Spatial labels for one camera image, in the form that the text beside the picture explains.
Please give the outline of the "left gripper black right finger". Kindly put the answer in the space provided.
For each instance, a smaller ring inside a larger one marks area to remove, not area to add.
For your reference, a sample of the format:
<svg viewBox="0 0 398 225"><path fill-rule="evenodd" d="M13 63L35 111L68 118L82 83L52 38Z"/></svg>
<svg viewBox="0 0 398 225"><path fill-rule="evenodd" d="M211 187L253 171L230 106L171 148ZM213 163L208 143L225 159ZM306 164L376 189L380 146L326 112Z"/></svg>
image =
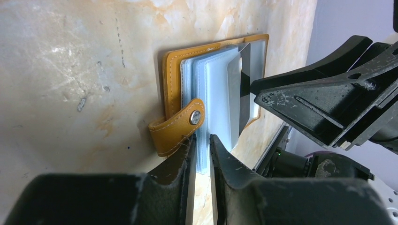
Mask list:
<svg viewBox="0 0 398 225"><path fill-rule="evenodd" d="M210 135L216 225L391 225L371 186L348 178L265 178Z"/></svg>

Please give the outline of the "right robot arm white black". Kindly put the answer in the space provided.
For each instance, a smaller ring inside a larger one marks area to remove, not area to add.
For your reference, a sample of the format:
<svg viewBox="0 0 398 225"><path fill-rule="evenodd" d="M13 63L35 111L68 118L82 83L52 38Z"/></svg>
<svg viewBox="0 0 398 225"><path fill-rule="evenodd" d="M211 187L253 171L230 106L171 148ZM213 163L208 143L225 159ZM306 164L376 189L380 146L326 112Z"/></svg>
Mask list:
<svg viewBox="0 0 398 225"><path fill-rule="evenodd" d="M398 155L398 42L352 36L311 65L251 84L255 103L324 148L349 150L369 140ZM257 172L266 178L363 180L386 196L368 168L338 153L306 159L271 150Z"/></svg>

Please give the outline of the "tan leather card holder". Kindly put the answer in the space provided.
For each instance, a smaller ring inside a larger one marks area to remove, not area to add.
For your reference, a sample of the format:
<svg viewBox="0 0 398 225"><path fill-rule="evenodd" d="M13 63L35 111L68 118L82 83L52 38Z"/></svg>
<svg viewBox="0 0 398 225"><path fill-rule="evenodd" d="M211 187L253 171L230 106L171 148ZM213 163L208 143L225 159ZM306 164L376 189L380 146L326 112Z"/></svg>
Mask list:
<svg viewBox="0 0 398 225"><path fill-rule="evenodd" d="M173 154L182 142L197 138L196 171L209 171L209 136L217 135L227 151L239 139L239 47L250 43L250 85L265 76L269 35L256 34L170 51L162 62L165 117L149 125L161 157ZM244 130L260 118L250 92L250 116Z"/></svg>

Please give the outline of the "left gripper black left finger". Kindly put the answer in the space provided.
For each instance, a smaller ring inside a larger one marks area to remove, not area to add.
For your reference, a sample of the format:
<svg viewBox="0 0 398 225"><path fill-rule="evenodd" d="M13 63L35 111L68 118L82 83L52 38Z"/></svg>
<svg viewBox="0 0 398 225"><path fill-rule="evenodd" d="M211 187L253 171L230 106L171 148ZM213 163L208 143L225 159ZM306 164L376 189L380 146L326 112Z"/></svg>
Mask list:
<svg viewBox="0 0 398 225"><path fill-rule="evenodd" d="M10 211L7 225L190 225L196 136L147 173L42 174Z"/></svg>

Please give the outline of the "black VIP credit card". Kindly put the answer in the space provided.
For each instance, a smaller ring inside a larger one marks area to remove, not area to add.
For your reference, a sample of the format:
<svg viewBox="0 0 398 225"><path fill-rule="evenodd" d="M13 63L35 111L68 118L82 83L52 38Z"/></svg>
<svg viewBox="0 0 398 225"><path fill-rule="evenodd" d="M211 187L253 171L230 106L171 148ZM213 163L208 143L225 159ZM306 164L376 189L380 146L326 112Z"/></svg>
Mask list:
<svg viewBox="0 0 398 225"><path fill-rule="evenodd" d="M241 59L239 135L241 135L250 116L250 43L242 44L239 50Z"/></svg>

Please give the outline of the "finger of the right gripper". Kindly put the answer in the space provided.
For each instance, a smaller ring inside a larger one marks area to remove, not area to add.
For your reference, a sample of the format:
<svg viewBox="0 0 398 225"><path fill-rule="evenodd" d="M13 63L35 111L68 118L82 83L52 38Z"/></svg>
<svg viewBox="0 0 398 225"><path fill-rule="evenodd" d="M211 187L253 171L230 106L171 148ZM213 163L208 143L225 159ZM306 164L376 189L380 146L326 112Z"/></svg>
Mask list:
<svg viewBox="0 0 398 225"><path fill-rule="evenodd" d="M398 45L376 42L347 72L262 90L255 103L324 148L398 149Z"/></svg>
<svg viewBox="0 0 398 225"><path fill-rule="evenodd" d="M347 72L372 42L365 36L351 36L335 51L315 63L255 80L250 86L250 92L258 95L262 90L332 77Z"/></svg>

